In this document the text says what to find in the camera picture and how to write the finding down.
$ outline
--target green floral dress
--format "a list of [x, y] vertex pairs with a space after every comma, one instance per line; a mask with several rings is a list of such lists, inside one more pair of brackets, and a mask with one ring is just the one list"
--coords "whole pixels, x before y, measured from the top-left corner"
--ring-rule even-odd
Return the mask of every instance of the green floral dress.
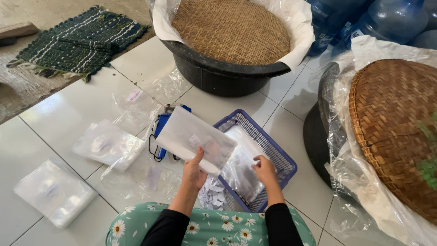
[[[167, 204], [147, 202], [127, 207], [112, 222], [107, 246], [140, 246], [150, 226]], [[311, 231], [293, 208], [291, 215], [304, 246], [316, 246]], [[216, 211], [194, 208], [182, 245], [268, 246], [264, 213]]]

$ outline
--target woman's left hand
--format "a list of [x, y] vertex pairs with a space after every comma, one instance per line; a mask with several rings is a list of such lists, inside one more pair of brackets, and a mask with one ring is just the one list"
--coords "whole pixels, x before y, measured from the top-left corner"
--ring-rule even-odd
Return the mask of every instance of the woman's left hand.
[[199, 163], [203, 158], [202, 147], [197, 148], [197, 155], [189, 162], [184, 164], [184, 173], [182, 175], [182, 184], [185, 189], [192, 189], [196, 194], [199, 193], [206, 181], [207, 174], [200, 170]]

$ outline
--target black sleeve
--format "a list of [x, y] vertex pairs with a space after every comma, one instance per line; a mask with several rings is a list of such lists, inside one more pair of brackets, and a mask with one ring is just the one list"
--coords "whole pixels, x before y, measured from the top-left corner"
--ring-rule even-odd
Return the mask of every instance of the black sleeve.
[[303, 245], [286, 204], [278, 203], [271, 205], [267, 209], [265, 216], [269, 246]]
[[180, 246], [190, 218], [180, 212], [164, 209], [146, 233], [141, 246]]

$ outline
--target hand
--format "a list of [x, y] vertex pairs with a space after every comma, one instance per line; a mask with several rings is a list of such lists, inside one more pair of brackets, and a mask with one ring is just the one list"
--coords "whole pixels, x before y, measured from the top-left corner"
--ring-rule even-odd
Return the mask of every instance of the hand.
[[202, 147], [197, 148], [197, 155], [189, 162], [184, 164], [184, 172], [182, 175], [181, 187], [185, 189], [192, 189], [194, 192], [199, 193], [203, 184], [206, 181], [207, 174], [200, 170], [199, 163], [203, 158]]
[[255, 156], [254, 161], [258, 161], [252, 168], [257, 172], [258, 179], [263, 182], [265, 186], [277, 184], [276, 172], [273, 163], [267, 160], [263, 155]]

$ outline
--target woman's right hand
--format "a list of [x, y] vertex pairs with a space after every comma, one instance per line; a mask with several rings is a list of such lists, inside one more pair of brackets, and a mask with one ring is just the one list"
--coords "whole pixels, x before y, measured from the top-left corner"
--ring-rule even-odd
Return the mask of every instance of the woman's right hand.
[[258, 161], [256, 165], [252, 165], [252, 168], [257, 172], [258, 179], [263, 182], [265, 186], [277, 184], [273, 163], [267, 160], [263, 155], [255, 156], [253, 160]]

